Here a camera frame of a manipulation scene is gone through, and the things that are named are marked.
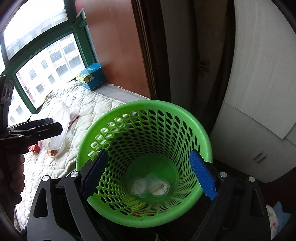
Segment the person's left hand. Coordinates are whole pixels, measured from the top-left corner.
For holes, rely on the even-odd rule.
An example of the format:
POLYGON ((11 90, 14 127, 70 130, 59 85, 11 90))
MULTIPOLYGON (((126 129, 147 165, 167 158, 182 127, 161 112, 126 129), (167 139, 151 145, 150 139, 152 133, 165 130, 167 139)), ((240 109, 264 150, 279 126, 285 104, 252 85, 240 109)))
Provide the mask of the person's left hand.
POLYGON ((1 201, 6 205, 19 204, 22 199, 24 162, 23 154, 4 155, 1 158, 1 201))

